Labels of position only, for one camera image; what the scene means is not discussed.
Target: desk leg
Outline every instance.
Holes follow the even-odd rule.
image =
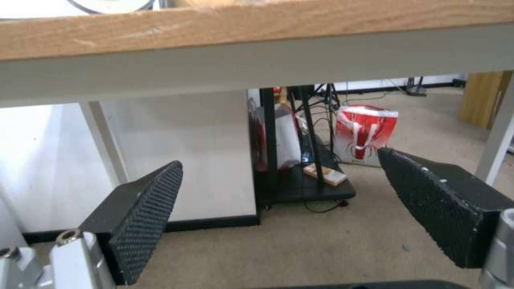
[[[275,97],[273,88],[262,88],[261,105],[264,107],[264,129],[266,130],[266,155],[268,156],[268,187],[277,190],[277,135],[275,133]]]
[[[98,153],[113,187],[129,181],[118,148],[105,119],[102,106],[98,101],[80,103],[87,126],[93,137]]]
[[[488,185],[494,183],[514,135],[514,79],[505,92],[475,175]]]

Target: red shopping bag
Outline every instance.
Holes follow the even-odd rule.
[[[377,149],[393,134],[398,112],[370,105],[343,106],[336,123],[334,152],[343,162],[380,167]]]

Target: white bag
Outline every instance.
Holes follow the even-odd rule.
[[[253,112],[253,125],[258,132],[256,170],[268,170],[268,156],[266,150],[266,130],[264,108],[257,107]],[[283,105],[275,105],[275,134],[277,140],[277,167],[290,168],[300,163],[301,151],[298,141],[298,131],[295,126],[295,115],[292,110]]]

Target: white wall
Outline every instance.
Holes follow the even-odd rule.
[[[464,74],[451,74],[451,75],[436,75],[436,76],[425,76],[422,84],[433,84],[433,83],[448,83],[452,82],[453,79],[466,79]],[[414,83],[418,83],[419,77],[415,77]],[[346,85],[348,84],[349,90],[355,89],[367,89],[367,88],[380,88],[380,87],[394,87],[406,85],[407,78],[392,78],[392,79],[375,79],[375,80],[362,80],[362,81],[349,81],[334,83],[337,91],[345,91]]]
[[[179,159],[171,217],[253,215],[244,91],[104,103],[136,179]],[[78,104],[0,109],[0,197],[21,231],[73,228],[112,191]]]
[[[170,220],[255,215],[244,91],[103,102],[130,179],[178,159]]]
[[[78,104],[0,109],[0,194],[23,232],[77,227],[111,185]]]

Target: textured gripper pad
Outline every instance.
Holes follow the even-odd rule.
[[[182,182],[174,161],[132,183],[118,186],[82,223],[96,233],[117,285],[134,284],[166,226]]]
[[[378,157],[403,204],[443,252],[459,267],[482,267],[500,212],[514,202],[456,165],[389,148]]]

